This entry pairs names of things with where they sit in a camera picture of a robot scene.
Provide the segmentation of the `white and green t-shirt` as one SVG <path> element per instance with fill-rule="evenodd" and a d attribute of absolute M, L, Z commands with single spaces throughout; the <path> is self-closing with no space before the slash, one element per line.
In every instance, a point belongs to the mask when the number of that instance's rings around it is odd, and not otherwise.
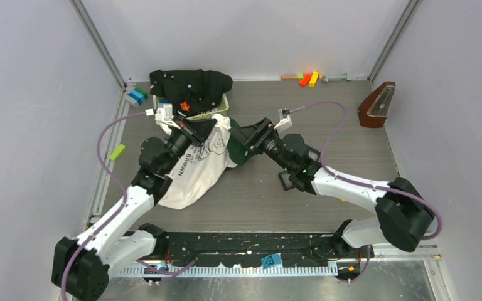
<path fill-rule="evenodd" d="M 221 114 L 214 114 L 212 119 L 217 122 L 205 143 L 191 145 L 171 170 L 169 177 L 173 182 L 158 202 L 160 206 L 177 210 L 191 206 L 227 169 L 249 160 L 243 145 L 230 135 L 230 129 L 240 127 L 238 122 Z"/>

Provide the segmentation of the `black square display box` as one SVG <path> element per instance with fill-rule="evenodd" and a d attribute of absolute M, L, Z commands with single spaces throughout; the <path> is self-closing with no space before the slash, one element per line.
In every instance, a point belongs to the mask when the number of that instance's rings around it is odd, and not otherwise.
<path fill-rule="evenodd" d="M 296 188 L 293 181 L 293 179 L 295 178 L 294 174 L 282 171 L 278 173 L 278 178 L 280 180 L 283 190 L 290 191 Z"/>
<path fill-rule="evenodd" d="M 317 161 L 319 162 L 320 161 L 320 157 L 321 157 L 321 153 L 319 150 L 311 147 L 311 146 L 307 146 L 308 148 L 308 155 L 309 157 L 314 160 L 314 161 Z"/>

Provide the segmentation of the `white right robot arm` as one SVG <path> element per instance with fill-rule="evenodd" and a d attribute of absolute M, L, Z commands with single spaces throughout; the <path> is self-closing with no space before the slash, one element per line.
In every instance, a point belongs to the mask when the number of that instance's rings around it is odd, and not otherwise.
<path fill-rule="evenodd" d="M 348 219 L 329 238 L 329 247 L 338 256 L 349 257 L 357 249 L 390 243 L 413 252 L 429 233 L 437 213 L 426 204 L 406 179 L 374 181 L 339 172 L 321 161 L 321 154 L 307 145 L 299 134 L 280 137 L 272 122 L 264 118 L 254 125 L 230 130 L 231 137 L 250 155 L 266 154 L 289 176 L 293 188 L 318 196 L 348 201 L 373 213 L 363 220 Z"/>

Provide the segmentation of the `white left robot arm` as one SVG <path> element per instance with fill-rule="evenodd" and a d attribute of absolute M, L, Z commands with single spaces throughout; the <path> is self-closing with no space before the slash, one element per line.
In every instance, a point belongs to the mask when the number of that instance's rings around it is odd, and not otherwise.
<path fill-rule="evenodd" d="M 166 195 L 173 184 L 170 176 L 191 147 L 200 147 L 219 129 L 217 119 L 169 122 L 165 140 L 147 138 L 141 145 L 139 169 L 123 195 L 93 226 L 74 238 L 64 236 L 55 245 L 51 282 L 60 287 L 62 300 L 98 300 L 111 277 L 132 262 L 148 255 L 161 259 L 167 242 L 138 230 L 122 236 L 144 213 Z"/>

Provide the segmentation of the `black garment in basket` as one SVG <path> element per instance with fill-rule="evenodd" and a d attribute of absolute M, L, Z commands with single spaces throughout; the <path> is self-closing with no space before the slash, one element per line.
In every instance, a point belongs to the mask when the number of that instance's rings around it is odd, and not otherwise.
<path fill-rule="evenodd" d="M 219 71 L 155 70 L 149 74 L 150 94 L 162 97 L 173 112 L 192 117 L 219 106 L 232 89 L 232 77 Z"/>

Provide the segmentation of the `yellow-green perforated basket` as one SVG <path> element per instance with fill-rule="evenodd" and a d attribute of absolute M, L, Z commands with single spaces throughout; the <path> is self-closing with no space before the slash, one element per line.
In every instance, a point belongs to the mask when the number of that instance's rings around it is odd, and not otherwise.
<path fill-rule="evenodd" d="M 160 107 L 165 103 L 165 98 L 164 97 L 158 97 L 156 95 L 152 95 L 153 98 L 153 105 L 154 108 Z M 222 99 L 215 108 L 212 108 L 211 110 L 207 110 L 204 112 L 200 112 L 199 114 L 192 116 L 192 117 L 187 117 L 188 120 L 190 121 L 196 121 L 196 120 L 204 120 L 204 119 L 210 119 L 214 114 L 221 114 L 221 115 L 228 115 L 228 110 L 229 110 L 229 102 L 227 99 L 227 95 L 224 93 L 222 95 Z"/>

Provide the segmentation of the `blue and green block stack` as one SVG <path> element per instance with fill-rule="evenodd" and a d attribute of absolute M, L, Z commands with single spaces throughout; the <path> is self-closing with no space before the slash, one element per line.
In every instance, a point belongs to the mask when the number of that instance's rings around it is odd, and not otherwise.
<path fill-rule="evenodd" d="M 141 106 L 148 98 L 148 94 L 140 88 L 134 88 L 126 94 L 126 100 L 132 107 Z"/>

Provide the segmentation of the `lime green block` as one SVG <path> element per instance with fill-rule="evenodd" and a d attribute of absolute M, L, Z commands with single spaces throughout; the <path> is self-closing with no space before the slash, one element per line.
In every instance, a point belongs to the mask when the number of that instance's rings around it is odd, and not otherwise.
<path fill-rule="evenodd" d="M 111 161 L 116 161 L 118 158 L 122 155 L 122 153 L 125 151 L 126 146 L 124 144 L 119 144 L 110 154 L 109 159 Z"/>

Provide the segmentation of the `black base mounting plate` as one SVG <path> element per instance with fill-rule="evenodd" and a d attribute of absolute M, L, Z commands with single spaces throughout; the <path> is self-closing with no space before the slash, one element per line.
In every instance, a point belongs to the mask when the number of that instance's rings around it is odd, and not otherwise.
<path fill-rule="evenodd" d="M 278 254 L 287 268 L 322 267 L 337 260 L 358 263 L 367 257 L 367 247 L 340 252 L 331 244 L 331 235 L 322 233 L 165 232 L 142 259 L 177 267 L 195 261 L 196 267 L 255 268 L 271 254 Z"/>

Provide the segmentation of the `brown wooden metronome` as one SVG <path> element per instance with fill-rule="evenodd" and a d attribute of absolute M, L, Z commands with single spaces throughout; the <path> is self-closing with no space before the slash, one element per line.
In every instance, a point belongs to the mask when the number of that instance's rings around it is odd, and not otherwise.
<path fill-rule="evenodd" d="M 362 127 L 381 128 L 384 126 L 395 90 L 395 82 L 383 82 L 362 101 L 358 108 L 359 123 Z"/>

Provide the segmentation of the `wooden block at wall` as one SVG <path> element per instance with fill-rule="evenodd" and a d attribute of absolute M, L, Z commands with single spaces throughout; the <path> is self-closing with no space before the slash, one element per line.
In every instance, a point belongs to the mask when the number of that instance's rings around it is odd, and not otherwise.
<path fill-rule="evenodd" d="M 299 75 L 298 74 L 293 74 L 293 75 L 282 75 L 281 80 L 294 80 L 297 81 L 299 80 Z"/>

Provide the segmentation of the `orange block at wall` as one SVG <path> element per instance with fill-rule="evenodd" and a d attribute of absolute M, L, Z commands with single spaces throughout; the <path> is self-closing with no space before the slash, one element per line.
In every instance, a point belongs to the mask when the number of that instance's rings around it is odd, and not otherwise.
<path fill-rule="evenodd" d="M 301 87 L 305 87 L 311 80 L 311 74 L 310 73 L 306 73 L 304 74 L 304 76 L 300 79 L 299 81 L 299 85 Z"/>

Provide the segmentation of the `yellow block at wall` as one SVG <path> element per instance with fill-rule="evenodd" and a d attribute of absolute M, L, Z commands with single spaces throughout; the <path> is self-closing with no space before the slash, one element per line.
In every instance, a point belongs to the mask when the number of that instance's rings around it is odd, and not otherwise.
<path fill-rule="evenodd" d="M 315 87 L 317 81 L 319 79 L 319 73 L 317 71 L 312 72 L 311 77 L 308 82 L 309 87 Z"/>

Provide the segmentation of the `teal block on rail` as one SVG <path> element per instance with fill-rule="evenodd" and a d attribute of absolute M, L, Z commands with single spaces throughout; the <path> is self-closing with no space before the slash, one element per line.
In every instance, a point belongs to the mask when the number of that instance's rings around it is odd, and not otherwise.
<path fill-rule="evenodd" d="M 261 260 L 262 268 L 272 268 L 282 265 L 281 255 L 279 253 L 273 253 L 263 257 Z"/>

